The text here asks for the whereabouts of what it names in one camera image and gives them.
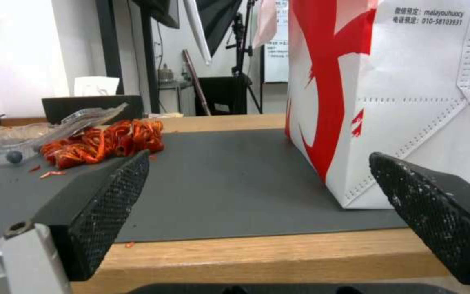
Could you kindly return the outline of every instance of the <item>gray cutting mat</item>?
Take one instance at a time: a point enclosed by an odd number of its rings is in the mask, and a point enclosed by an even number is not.
[[[406,227],[392,210],[342,209],[283,130],[165,134],[164,142],[119,242]],[[27,172],[38,163],[46,166],[35,158],[0,169],[0,236],[67,181],[103,166],[39,180],[47,169]]]

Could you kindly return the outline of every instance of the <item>light stand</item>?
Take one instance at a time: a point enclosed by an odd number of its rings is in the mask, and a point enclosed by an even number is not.
[[[233,25],[231,26],[233,34],[235,35],[235,44],[226,46],[226,49],[236,48],[237,65],[231,68],[231,74],[236,78],[242,79],[243,85],[250,92],[251,98],[253,99],[257,110],[260,114],[262,114],[262,96],[260,97],[260,103],[258,103],[257,98],[255,97],[255,93],[253,93],[253,90],[250,87],[253,82],[248,77],[248,75],[244,74],[242,71],[242,67],[244,65],[244,54],[248,53],[248,56],[253,56],[252,46],[249,45],[246,49],[246,39],[248,38],[248,24],[251,17],[251,8],[255,5],[255,1],[256,0],[248,0],[248,5],[246,5],[246,19],[244,20],[244,24],[242,24],[242,14],[237,13],[235,15],[235,18],[233,19]]]

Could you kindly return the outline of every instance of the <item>whiteboard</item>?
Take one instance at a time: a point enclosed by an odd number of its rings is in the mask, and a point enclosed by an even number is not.
[[[264,44],[263,82],[288,82],[288,0],[275,0],[277,5],[277,33]]]

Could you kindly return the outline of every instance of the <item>white curtain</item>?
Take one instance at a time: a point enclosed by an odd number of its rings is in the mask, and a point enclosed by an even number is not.
[[[0,0],[0,114],[41,117],[41,98],[68,94],[51,1]]]

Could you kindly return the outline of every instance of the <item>clear plastic bag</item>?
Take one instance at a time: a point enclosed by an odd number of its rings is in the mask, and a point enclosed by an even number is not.
[[[13,128],[0,135],[0,166],[19,165],[38,154],[45,143],[67,138],[87,127],[102,125],[127,106],[123,103],[115,108],[81,109],[63,119],[60,125],[33,124]]]

